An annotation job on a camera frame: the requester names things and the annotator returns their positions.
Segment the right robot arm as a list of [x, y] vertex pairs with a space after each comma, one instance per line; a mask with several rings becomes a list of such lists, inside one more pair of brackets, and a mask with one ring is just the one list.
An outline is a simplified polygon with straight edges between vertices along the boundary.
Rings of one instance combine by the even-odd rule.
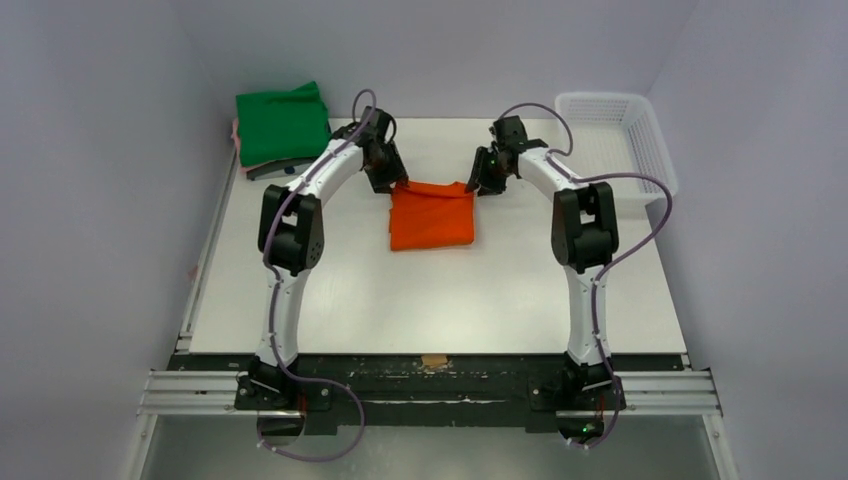
[[619, 248], [612, 187], [584, 179], [557, 162], [546, 142], [528, 136], [517, 115], [495, 120], [490, 133], [491, 144], [475, 151], [466, 190], [499, 195], [514, 176], [550, 200], [551, 249], [564, 269], [569, 293], [562, 386], [572, 395], [610, 387], [605, 268]]

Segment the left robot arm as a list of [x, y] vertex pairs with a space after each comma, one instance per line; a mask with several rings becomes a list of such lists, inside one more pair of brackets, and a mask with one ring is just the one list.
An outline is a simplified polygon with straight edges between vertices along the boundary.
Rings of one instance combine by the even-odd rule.
[[289, 395], [302, 383], [294, 371], [298, 326], [307, 280], [325, 249], [323, 208], [359, 172], [377, 194], [407, 182], [396, 130], [393, 116], [368, 107], [360, 119], [332, 134], [325, 151], [301, 175], [265, 189], [258, 248], [267, 270], [267, 320], [248, 368], [247, 393], [260, 389], [266, 396]]

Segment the orange t-shirt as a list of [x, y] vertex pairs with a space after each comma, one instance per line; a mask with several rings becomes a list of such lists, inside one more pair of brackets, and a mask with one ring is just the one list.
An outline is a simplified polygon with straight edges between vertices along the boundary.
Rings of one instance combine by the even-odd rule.
[[393, 252], [466, 246], [475, 240], [475, 196], [462, 182], [397, 184], [391, 202]]

